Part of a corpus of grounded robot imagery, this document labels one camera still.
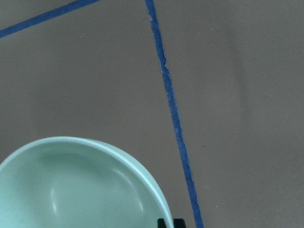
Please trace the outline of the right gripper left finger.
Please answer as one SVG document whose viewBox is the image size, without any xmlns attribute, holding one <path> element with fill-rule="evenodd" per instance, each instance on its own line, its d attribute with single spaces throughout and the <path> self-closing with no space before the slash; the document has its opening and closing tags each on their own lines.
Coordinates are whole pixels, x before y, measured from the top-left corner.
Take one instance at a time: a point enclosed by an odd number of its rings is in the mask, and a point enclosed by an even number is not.
<svg viewBox="0 0 304 228">
<path fill-rule="evenodd" d="M 166 228 L 166 223 L 164 219 L 159 218 L 157 220 L 157 228 Z"/>
</svg>

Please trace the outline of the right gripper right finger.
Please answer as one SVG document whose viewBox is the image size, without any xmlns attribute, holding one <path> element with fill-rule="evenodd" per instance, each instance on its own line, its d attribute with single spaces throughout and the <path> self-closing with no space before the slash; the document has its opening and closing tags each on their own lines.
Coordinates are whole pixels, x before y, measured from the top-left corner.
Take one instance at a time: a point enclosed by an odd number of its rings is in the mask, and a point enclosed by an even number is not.
<svg viewBox="0 0 304 228">
<path fill-rule="evenodd" d="M 185 221 L 181 218 L 173 219 L 174 228 L 185 228 Z"/>
</svg>

